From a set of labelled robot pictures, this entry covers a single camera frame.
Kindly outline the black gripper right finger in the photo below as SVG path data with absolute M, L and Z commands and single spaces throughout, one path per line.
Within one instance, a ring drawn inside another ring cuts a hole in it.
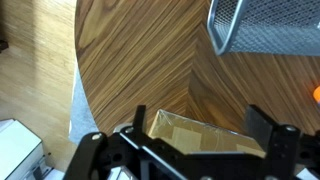
M 272 131 L 277 123 L 256 105 L 249 105 L 245 112 L 247 133 L 267 151 Z

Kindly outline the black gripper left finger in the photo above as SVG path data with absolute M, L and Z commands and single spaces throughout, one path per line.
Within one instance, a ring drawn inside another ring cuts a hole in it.
M 145 114 L 146 114 L 146 106 L 138 105 L 136 108 L 136 112 L 133 120 L 133 129 L 135 132 L 143 133 L 145 131 L 146 129 Z

